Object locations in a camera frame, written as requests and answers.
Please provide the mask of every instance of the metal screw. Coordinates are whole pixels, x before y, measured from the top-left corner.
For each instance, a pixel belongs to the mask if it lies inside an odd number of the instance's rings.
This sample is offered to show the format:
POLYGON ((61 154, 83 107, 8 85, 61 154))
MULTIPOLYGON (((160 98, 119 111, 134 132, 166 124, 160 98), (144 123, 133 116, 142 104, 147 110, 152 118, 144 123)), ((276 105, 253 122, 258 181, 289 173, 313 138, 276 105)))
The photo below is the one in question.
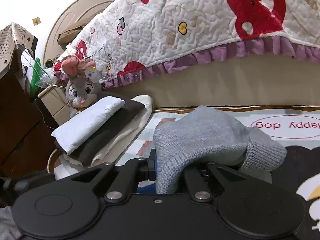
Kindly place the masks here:
POLYGON ((122 194, 119 191, 111 191, 107 194, 107 198, 111 200, 119 199, 121 197, 122 197, 122 194))
POLYGON ((206 192, 206 191, 198 191, 196 194, 195 194, 195 197, 197 199, 200 199, 200 200, 206 200, 210 197, 210 193, 206 192))

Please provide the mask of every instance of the toy tag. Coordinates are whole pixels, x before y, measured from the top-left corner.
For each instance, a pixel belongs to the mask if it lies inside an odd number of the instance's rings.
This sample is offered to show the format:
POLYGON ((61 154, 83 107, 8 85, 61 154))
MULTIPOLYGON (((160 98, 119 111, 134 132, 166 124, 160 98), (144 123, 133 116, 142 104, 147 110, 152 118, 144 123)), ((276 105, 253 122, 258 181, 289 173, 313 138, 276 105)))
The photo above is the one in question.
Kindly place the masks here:
POLYGON ((84 71, 84 74, 86 78, 92 79, 98 74, 98 71, 95 67, 90 66, 84 71))

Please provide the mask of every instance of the stuffed rabbit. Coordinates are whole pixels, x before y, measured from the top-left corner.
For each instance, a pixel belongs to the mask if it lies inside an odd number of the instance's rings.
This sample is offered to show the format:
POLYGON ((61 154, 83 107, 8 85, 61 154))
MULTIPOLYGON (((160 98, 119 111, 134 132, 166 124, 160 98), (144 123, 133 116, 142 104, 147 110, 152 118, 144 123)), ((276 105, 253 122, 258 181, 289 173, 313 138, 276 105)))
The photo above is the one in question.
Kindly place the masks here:
POLYGON ((95 69, 95 66, 93 59, 79 60, 76 56, 67 56, 62 59, 61 67, 69 78, 66 98, 71 106, 70 118, 97 101, 101 85, 85 76, 85 70, 89 67, 95 69))

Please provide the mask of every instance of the green object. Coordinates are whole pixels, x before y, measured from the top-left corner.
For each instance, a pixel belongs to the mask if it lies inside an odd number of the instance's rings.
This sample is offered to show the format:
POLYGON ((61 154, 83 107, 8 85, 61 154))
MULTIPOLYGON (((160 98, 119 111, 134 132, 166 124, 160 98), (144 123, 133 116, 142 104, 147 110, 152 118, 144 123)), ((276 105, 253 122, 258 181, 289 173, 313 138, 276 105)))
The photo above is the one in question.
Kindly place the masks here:
MULTIPOLYGON (((40 59, 37 57, 33 67, 36 69, 39 75, 42 75, 43 71, 40 66, 41 66, 41 62, 40 62, 40 59)), ((36 86, 36 83, 39 81, 40 77, 36 71, 33 70, 32 78, 30 82, 29 96, 30 96, 30 99, 32 100, 34 99, 36 92, 39 90, 39 87, 36 86)))

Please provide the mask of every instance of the yellow heart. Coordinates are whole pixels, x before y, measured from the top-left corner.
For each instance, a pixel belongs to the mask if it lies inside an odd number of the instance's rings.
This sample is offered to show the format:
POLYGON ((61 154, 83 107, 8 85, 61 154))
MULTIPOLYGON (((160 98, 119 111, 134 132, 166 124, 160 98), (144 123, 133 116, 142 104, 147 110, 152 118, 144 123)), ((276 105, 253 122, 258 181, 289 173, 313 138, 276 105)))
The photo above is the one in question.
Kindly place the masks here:
POLYGON ((178 31, 182 34, 182 35, 186 35, 188 30, 187 30, 187 24, 185 22, 181 22, 179 24, 178 27, 178 31))

